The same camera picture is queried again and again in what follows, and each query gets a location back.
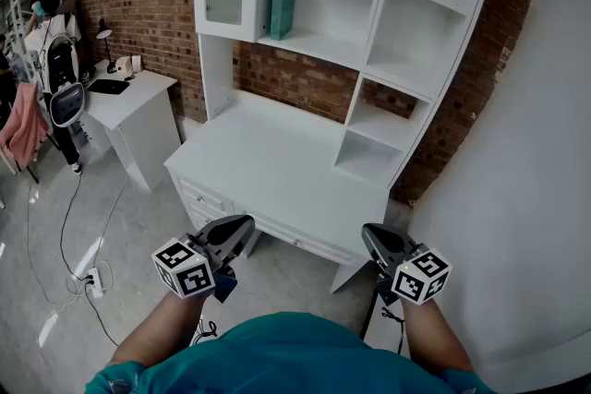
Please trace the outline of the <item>white power strip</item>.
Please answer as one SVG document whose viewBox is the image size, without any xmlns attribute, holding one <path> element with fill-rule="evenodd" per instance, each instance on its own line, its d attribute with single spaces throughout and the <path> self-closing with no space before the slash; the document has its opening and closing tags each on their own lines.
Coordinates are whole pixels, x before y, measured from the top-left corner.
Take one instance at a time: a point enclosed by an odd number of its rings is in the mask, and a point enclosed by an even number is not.
<svg viewBox="0 0 591 394">
<path fill-rule="evenodd" d="M 90 284 L 90 290 L 92 296 L 95 299 L 101 299 L 103 297 L 103 281 L 99 270 L 94 267 L 88 271 L 87 282 Z"/>
</svg>

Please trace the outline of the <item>wide white desk drawer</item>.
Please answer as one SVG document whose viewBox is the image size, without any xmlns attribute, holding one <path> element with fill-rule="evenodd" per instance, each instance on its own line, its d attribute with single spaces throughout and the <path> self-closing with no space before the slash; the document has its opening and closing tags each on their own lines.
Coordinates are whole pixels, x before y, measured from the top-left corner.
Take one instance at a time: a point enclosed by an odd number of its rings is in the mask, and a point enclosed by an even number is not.
<svg viewBox="0 0 591 394">
<path fill-rule="evenodd" d="M 348 265 L 356 259 L 351 253 L 343 249 L 325 242 L 317 241 L 305 233 L 301 233 L 294 228 L 273 221 L 254 210 L 245 208 L 235 202 L 233 203 L 233 206 L 236 214 L 247 214 L 252 216 L 258 230 L 276 237 L 290 245 L 297 246 L 300 249 L 306 250 L 319 257 L 324 257 L 338 264 Z"/>
</svg>

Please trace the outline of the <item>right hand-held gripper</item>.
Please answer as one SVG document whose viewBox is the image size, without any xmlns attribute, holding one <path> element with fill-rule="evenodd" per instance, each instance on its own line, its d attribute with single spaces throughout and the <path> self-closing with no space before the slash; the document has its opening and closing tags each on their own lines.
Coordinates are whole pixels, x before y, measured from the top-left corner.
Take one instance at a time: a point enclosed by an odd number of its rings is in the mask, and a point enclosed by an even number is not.
<svg viewBox="0 0 591 394">
<path fill-rule="evenodd" d="M 366 223 L 361 236 L 380 268 L 377 292 L 386 305 L 398 299 L 422 305 L 444 288 L 452 264 L 435 248 L 385 224 Z"/>
</svg>

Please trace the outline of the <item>white drawer with knob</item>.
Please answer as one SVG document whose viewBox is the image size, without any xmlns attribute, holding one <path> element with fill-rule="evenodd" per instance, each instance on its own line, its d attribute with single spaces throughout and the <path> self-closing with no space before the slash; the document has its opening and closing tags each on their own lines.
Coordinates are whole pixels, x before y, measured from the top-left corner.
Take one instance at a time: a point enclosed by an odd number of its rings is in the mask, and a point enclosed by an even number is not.
<svg viewBox="0 0 591 394">
<path fill-rule="evenodd" d="M 233 204 L 230 200 L 225 197 L 219 196 L 213 191 L 195 185 L 190 181 L 178 178 L 175 180 L 178 191 L 182 198 L 187 201 L 194 203 L 196 206 L 202 208 L 208 208 L 217 212 L 229 215 L 233 212 Z"/>
</svg>

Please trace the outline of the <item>pink cloth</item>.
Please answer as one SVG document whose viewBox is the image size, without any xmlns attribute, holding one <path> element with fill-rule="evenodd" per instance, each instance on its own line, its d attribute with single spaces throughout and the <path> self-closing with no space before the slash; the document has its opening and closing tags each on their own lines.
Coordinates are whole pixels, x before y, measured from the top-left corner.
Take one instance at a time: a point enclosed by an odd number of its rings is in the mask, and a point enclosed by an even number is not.
<svg viewBox="0 0 591 394">
<path fill-rule="evenodd" d="M 26 167 L 48 135 L 48 125 L 37 103 L 37 85 L 21 82 L 11 113 L 0 130 L 0 146 L 6 156 Z"/>
</svg>

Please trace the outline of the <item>black mouse pad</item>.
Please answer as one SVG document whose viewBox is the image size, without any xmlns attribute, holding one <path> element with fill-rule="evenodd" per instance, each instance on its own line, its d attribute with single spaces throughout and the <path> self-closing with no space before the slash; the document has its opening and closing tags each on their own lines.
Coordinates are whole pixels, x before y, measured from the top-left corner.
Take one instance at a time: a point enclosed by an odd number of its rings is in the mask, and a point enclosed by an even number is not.
<svg viewBox="0 0 591 394">
<path fill-rule="evenodd" d="M 96 79 L 88 87 L 89 92 L 119 95 L 129 87 L 129 83 L 114 79 Z"/>
</svg>

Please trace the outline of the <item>teal hardcover book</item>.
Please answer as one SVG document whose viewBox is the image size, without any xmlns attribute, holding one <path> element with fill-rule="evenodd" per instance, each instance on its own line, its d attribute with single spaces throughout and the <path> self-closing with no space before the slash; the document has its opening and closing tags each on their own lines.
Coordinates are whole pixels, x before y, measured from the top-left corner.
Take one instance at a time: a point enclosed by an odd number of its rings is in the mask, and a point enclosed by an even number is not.
<svg viewBox="0 0 591 394">
<path fill-rule="evenodd" d="M 279 41 L 287 36 L 293 27 L 296 0 L 271 0 L 270 36 Z"/>
</svg>

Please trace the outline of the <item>black desk lamp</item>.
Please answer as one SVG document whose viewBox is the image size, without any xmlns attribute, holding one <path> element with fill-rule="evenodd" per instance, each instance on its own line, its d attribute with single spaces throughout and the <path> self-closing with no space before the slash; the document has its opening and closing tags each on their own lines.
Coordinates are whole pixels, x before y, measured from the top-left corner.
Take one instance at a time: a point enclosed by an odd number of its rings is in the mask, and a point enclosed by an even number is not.
<svg viewBox="0 0 591 394">
<path fill-rule="evenodd" d="M 110 48 L 108 44 L 108 38 L 111 36 L 112 30 L 106 26 L 105 20 L 103 18 L 100 19 L 99 22 L 99 30 L 96 35 L 96 39 L 102 41 L 104 43 L 104 50 L 107 56 L 108 65 L 107 65 L 107 73 L 114 74 L 116 72 L 116 62 L 112 58 L 110 53 Z"/>
</svg>

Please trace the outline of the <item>person's left forearm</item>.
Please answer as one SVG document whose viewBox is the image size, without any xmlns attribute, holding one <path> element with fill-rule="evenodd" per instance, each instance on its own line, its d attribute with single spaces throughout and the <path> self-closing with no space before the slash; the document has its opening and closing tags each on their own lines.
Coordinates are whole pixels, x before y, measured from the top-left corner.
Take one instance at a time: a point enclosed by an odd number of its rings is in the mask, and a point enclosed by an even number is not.
<svg viewBox="0 0 591 394">
<path fill-rule="evenodd" d="M 109 365 L 134 362 L 152 367 L 184 350 L 192 340 L 210 294 L 201 293 L 186 299 L 173 292 L 166 294 L 119 344 Z"/>
</svg>

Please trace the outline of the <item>person's right forearm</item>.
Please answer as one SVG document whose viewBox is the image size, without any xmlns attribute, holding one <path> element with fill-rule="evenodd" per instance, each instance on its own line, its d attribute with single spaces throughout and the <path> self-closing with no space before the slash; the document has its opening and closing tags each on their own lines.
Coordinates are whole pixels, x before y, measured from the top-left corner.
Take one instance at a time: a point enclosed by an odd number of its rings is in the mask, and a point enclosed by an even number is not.
<svg viewBox="0 0 591 394">
<path fill-rule="evenodd" d="M 463 344 L 434 300 L 413 304 L 402 300 L 410 356 L 433 375 L 448 369 L 473 372 Z"/>
</svg>

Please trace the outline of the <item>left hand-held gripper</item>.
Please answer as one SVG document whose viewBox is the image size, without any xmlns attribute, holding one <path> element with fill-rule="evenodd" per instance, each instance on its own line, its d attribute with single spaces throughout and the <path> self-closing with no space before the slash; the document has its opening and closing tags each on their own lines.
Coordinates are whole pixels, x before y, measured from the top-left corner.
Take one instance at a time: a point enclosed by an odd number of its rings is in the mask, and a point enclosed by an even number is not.
<svg viewBox="0 0 591 394">
<path fill-rule="evenodd" d="M 179 298 L 212 292 L 222 303 L 237 285 L 231 263 L 254 234 L 252 216 L 227 216 L 207 223 L 195 235 L 171 239 L 151 258 L 163 283 Z"/>
</svg>

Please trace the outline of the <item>plain white side table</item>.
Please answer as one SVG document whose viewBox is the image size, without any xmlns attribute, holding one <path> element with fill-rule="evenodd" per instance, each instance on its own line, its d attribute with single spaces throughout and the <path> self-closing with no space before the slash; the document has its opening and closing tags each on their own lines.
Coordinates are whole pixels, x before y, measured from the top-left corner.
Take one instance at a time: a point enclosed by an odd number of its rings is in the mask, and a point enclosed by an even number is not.
<svg viewBox="0 0 591 394">
<path fill-rule="evenodd" d="M 143 70 L 119 94 L 85 91 L 79 123 L 100 154 L 116 152 L 129 178 L 151 191 L 167 175 L 164 162 L 180 147 L 168 89 L 176 80 Z"/>
</svg>

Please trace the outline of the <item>white bunk frame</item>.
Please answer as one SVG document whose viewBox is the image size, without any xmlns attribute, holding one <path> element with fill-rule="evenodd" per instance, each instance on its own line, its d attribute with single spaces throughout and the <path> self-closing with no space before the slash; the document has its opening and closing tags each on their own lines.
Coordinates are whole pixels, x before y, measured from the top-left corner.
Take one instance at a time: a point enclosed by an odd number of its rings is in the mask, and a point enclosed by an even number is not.
<svg viewBox="0 0 591 394">
<path fill-rule="evenodd" d="M 7 8 L 7 34 L 6 38 L 12 45 L 12 49 L 23 61 L 29 61 L 24 46 L 25 27 L 31 16 L 28 5 L 33 0 L 9 0 Z"/>
</svg>

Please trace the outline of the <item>person's teal shirt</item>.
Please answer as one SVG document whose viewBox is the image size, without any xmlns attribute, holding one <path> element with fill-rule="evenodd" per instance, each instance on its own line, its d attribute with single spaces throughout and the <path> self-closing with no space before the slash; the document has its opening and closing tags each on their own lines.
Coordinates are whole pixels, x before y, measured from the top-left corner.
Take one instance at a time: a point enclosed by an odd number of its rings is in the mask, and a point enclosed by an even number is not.
<svg viewBox="0 0 591 394">
<path fill-rule="evenodd" d="M 85 394 L 495 394 L 472 372 L 429 373 L 307 313 L 252 318 L 148 367 L 114 364 Z"/>
</svg>

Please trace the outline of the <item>white desk with hutch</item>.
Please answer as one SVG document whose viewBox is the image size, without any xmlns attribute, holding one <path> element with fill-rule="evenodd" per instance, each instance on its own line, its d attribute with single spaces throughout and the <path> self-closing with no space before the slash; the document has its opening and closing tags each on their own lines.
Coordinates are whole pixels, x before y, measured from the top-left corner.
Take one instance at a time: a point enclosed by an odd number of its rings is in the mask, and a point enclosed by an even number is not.
<svg viewBox="0 0 591 394">
<path fill-rule="evenodd" d="M 295 0 L 292 30 L 276 41 L 271 0 L 258 0 L 256 39 L 247 43 L 309 57 L 309 73 L 323 64 L 354 72 L 342 123 L 236 89 L 239 40 L 198 33 L 207 120 L 167 160 L 170 174 L 351 253 L 351 264 L 337 263 L 332 285 L 342 287 L 368 260 L 361 227 L 383 219 L 483 1 Z M 196 226 L 223 215 L 182 200 Z"/>
</svg>

